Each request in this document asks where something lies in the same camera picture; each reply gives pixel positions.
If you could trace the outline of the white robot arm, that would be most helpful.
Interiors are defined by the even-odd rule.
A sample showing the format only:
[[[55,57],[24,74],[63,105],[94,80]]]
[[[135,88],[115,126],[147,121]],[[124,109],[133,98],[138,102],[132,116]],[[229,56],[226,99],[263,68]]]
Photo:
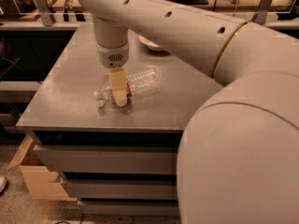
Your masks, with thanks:
[[[164,0],[79,0],[102,53],[132,30],[221,85],[178,150],[182,224],[299,224],[298,42]]]

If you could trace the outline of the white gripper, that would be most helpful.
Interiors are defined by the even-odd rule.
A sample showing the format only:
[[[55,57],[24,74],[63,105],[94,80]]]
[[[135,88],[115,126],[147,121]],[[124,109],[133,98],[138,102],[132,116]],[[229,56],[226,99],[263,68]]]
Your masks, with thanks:
[[[96,44],[99,62],[106,68],[112,68],[108,80],[117,106],[127,104],[127,73],[121,67],[128,62],[129,43],[116,48],[106,48]]]

